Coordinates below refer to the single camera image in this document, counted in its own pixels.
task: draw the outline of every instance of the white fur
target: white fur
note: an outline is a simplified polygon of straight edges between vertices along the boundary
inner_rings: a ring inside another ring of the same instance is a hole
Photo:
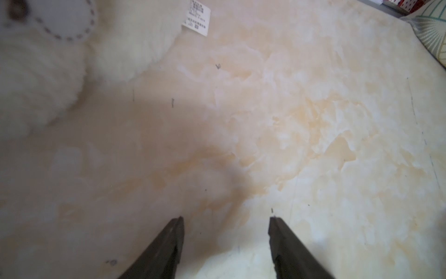
[[[77,100],[87,67],[89,80],[106,82],[145,71],[181,32],[189,4],[97,0],[99,23],[83,44],[57,44],[35,30],[0,38],[0,139],[28,135],[57,118]]]
[[[56,44],[36,30],[0,39],[0,139],[41,129],[77,99],[85,46]]]
[[[162,58],[190,0],[96,0],[99,24],[87,41],[88,78],[128,81]]]

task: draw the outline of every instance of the marble floor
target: marble floor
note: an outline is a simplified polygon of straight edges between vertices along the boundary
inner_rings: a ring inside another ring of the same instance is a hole
[[[180,279],[275,278],[272,215],[338,279],[445,278],[446,70],[410,25],[202,2],[208,37],[0,144],[0,278],[115,279],[179,215]]]

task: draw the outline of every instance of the plush ear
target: plush ear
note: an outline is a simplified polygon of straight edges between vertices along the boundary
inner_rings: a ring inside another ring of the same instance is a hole
[[[60,42],[84,41],[97,25],[94,0],[26,0],[29,22],[48,38]]]
[[[82,42],[97,19],[94,0],[0,0],[0,36],[36,28],[51,40]]]

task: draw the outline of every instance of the price tag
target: price tag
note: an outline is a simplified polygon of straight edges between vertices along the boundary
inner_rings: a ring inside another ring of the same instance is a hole
[[[191,0],[187,19],[183,25],[207,37],[210,20],[211,9],[196,0]]]

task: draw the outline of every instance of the white plush toy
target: white plush toy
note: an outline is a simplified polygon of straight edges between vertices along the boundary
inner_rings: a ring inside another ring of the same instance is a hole
[[[181,31],[190,0],[0,0],[0,139],[28,135],[84,80],[128,81]]]

